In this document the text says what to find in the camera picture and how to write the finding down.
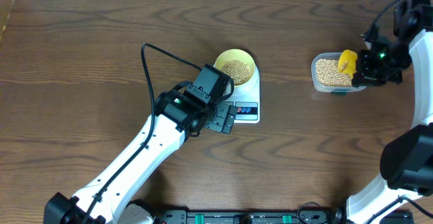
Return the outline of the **yellow plastic scoop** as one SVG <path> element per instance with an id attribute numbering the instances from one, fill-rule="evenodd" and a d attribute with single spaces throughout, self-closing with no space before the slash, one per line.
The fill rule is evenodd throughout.
<path id="1" fill-rule="evenodd" d="M 356 73 L 356 62 L 358 55 L 356 52 L 349 49 L 344 50 L 338 60 L 338 72 L 348 75 L 353 78 Z"/>

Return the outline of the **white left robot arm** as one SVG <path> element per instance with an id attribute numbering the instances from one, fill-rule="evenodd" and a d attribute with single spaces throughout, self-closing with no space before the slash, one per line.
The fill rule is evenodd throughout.
<path id="1" fill-rule="evenodd" d="M 161 93 L 139 134 L 92 182 L 71 198 L 56 193 L 44 223 L 121 223 L 124 211 L 149 176 L 203 128 L 229 134 L 237 111 L 225 103 L 233 79 L 205 65 L 194 82 Z"/>

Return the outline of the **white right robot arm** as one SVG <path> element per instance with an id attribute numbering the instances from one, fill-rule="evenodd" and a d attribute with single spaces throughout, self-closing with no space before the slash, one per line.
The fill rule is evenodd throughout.
<path id="1" fill-rule="evenodd" d="M 410 129 L 382 151 L 380 172 L 360 192 L 345 199 L 336 223 L 379 223 L 400 206 L 418 207 L 432 195 L 432 2 L 394 0 L 362 36 L 366 49 L 338 69 L 353 87 L 401 84 L 413 71 L 414 109 Z"/>

